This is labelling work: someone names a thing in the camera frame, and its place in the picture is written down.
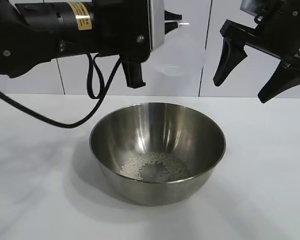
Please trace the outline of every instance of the screw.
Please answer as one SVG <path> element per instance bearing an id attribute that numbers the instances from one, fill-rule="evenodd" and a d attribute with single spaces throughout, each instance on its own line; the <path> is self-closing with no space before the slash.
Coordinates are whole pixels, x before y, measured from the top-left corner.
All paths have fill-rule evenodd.
<path id="1" fill-rule="evenodd" d="M 3 55 L 4 55 L 5 57 L 10 57 L 11 52 L 10 52 L 9 50 L 5 50 L 5 51 L 3 51 Z"/>
<path id="2" fill-rule="evenodd" d="M 63 41 L 63 40 L 60 41 L 59 48 L 60 48 L 60 52 L 63 52 L 64 50 L 66 50 L 66 43 L 65 43 L 65 41 Z"/>
<path id="3" fill-rule="evenodd" d="M 136 42 L 137 42 L 138 44 L 142 44 L 144 41 L 145 41 L 145 36 L 143 36 L 143 35 L 139 35 L 139 36 L 136 38 Z"/>
<path id="4" fill-rule="evenodd" d="M 290 67 L 290 63 L 287 63 L 287 62 L 285 62 L 285 63 L 283 63 L 283 67 L 285 68 L 285 69 L 287 69 L 288 67 Z"/>

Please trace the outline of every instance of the bowl rim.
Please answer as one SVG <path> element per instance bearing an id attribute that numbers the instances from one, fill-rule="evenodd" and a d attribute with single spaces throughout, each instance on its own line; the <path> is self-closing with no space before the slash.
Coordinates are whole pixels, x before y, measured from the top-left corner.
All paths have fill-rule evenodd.
<path id="1" fill-rule="evenodd" d="M 141 105 L 149 105 L 149 104 L 165 104 L 165 105 L 173 105 L 173 106 L 178 106 L 178 107 L 182 107 L 182 108 L 185 108 L 185 109 L 190 109 L 192 111 L 195 111 L 201 115 L 204 115 L 206 118 L 208 118 L 209 120 L 212 121 L 212 123 L 220 130 L 221 134 L 222 134 L 222 137 L 223 137 L 223 141 L 224 141 L 224 148 L 223 148 L 223 151 L 219 157 L 219 159 L 209 168 L 207 168 L 205 171 L 201 172 L 201 173 L 198 173 L 194 176 L 191 176 L 191 177 L 188 177 L 188 178 L 184 178 L 184 179 L 180 179 L 180 180 L 176 180 L 176 181 L 165 181 L 165 182 L 156 182 L 156 181 L 144 181 L 144 180 L 138 180 L 138 179 L 134 179 L 134 178 L 131 178 L 131 177 L 127 177 L 127 176 L 124 176 L 112 169 L 110 169 L 109 167 L 107 167 L 106 165 L 104 165 L 99 159 L 98 157 L 95 155 L 94 151 L 93 151 L 93 148 L 92 148 L 92 135 L 93 133 L 95 132 L 95 129 L 97 128 L 97 126 L 104 120 L 106 119 L 107 117 L 109 117 L 110 115 L 116 113 L 116 112 L 119 112 L 123 109 L 127 109 L 127 108 L 131 108 L 131 107 L 135 107 L 135 106 L 141 106 Z M 220 126 L 212 119 L 210 118 L 209 116 L 205 115 L 204 113 L 198 111 L 198 110 L 195 110 L 191 107 L 188 107 L 188 106 L 184 106 L 184 105 L 179 105 L 179 104 L 176 104 L 176 103 L 170 103 L 170 102 L 142 102 L 142 103 L 136 103 L 136 104 L 131 104 L 131 105 L 128 105 L 128 106 L 123 106 L 123 107 L 120 107 L 118 108 L 117 110 L 114 110 L 108 114 L 106 114 L 104 117 L 102 117 L 97 123 L 96 125 L 93 127 L 91 133 L 90 133 L 90 137 L 89 137 L 89 147 L 90 147 L 90 151 L 91 153 L 93 154 L 94 158 L 99 162 L 99 164 L 102 165 L 102 167 L 106 168 L 107 170 L 109 170 L 110 172 L 114 173 L 115 175 L 121 177 L 121 178 L 125 178 L 125 179 L 129 179 L 129 180 L 132 180 L 132 181 L 136 181 L 136 182 L 140 182 L 140 183 L 145 183 L 145 184 L 158 184 L 158 185 L 164 185 L 164 184 L 177 184 L 177 183 L 182 183 L 182 182 L 186 182 L 186 181 L 189 181 L 189 180 L 192 180 L 192 179 L 196 179 L 206 173 L 208 173 L 209 171 L 213 170 L 219 163 L 220 161 L 222 160 L 222 158 L 224 157 L 225 153 L 226 153 L 226 149 L 227 149 L 227 140 L 226 140 L 226 136 L 224 134 L 224 132 L 222 131 L 222 129 L 220 128 Z"/>

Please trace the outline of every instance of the white tabletop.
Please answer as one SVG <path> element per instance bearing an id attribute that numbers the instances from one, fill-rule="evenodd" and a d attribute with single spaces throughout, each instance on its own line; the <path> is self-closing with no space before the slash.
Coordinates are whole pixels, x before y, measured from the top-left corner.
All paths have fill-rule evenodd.
<path id="1" fill-rule="evenodd" d="M 85 96 L 11 95 L 63 121 Z M 169 102 L 223 129 L 227 150 L 208 183 L 174 205 L 129 204 L 89 150 L 98 119 L 123 106 Z M 300 99 L 108 96 L 77 129 L 59 129 L 0 101 L 0 240 L 300 240 Z"/>

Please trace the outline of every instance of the rice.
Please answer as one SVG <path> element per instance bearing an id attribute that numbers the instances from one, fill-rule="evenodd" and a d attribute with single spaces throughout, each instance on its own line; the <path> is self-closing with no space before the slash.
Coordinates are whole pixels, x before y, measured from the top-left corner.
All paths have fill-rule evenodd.
<path id="1" fill-rule="evenodd" d="M 122 166 L 120 174 L 128 178 L 144 180 L 143 170 L 150 165 L 159 164 L 164 167 L 164 171 L 159 174 L 160 182 L 177 181 L 190 177 L 186 165 L 180 159 L 160 152 L 150 152 L 127 160 Z"/>

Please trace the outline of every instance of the white wall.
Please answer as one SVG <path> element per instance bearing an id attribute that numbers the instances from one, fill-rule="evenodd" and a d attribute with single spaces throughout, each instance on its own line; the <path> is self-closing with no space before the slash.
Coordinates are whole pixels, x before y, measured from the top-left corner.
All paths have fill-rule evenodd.
<path id="1" fill-rule="evenodd" d="M 226 19 L 249 27 L 256 26 L 252 16 L 240 11 L 240 5 L 241 0 L 213 0 L 212 2 L 201 96 L 256 97 L 279 64 L 278 59 L 246 46 L 248 57 L 232 71 L 220 87 L 214 85 L 213 77 L 223 46 L 220 29 Z M 280 94 L 279 97 L 300 98 L 300 86 Z"/>
<path id="2" fill-rule="evenodd" d="M 16 3 L 42 2 L 39 0 L 10 0 Z M 0 90 L 21 94 L 64 94 L 57 61 L 42 63 L 18 78 L 0 75 Z"/>
<path id="3" fill-rule="evenodd" d="M 166 0 L 165 6 L 171 12 L 182 14 L 190 26 L 166 36 L 164 46 L 153 52 L 150 59 L 142 65 L 146 87 L 127 88 L 124 72 L 120 67 L 110 88 L 110 95 L 198 96 L 210 0 Z M 105 79 L 108 79 L 117 59 L 117 56 L 112 56 L 97 60 Z M 87 94 L 87 57 L 66 57 L 58 61 L 66 94 Z M 99 89 L 96 74 L 94 89 L 95 92 Z"/>

